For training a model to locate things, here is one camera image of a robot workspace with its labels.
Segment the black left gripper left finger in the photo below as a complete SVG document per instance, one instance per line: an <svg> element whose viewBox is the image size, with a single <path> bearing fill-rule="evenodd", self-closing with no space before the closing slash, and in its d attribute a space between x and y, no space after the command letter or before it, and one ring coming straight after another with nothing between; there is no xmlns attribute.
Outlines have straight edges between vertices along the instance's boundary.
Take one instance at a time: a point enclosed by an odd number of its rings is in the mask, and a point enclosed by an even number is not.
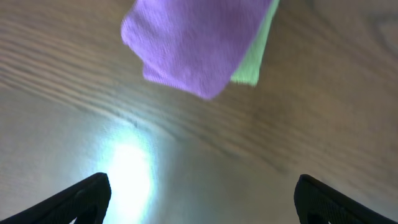
<svg viewBox="0 0 398 224"><path fill-rule="evenodd" d="M1 224L102 224L110 199L108 175L98 172Z"/></svg>

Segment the purple microfibre cloth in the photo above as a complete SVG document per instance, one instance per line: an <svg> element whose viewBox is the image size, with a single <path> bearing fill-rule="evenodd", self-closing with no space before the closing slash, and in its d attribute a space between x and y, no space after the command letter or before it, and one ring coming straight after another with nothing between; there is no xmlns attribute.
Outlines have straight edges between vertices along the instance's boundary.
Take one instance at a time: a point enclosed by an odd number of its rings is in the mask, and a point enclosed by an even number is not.
<svg viewBox="0 0 398 224"><path fill-rule="evenodd" d="M272 0L138 0L121 23L146 80L212 99L231 82Z"/></svg>

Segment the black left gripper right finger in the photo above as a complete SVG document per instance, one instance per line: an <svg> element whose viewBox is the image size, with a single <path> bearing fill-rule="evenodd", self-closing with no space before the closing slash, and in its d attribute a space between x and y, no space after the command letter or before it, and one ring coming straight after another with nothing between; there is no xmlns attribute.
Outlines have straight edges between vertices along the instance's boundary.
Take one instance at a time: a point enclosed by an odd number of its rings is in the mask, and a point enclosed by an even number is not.
<svg viewBox="0 0 398 224"><path fill-rule="evenodd" d="M299 177L294 204L301 224L397 224L308 174Z"/></svg>

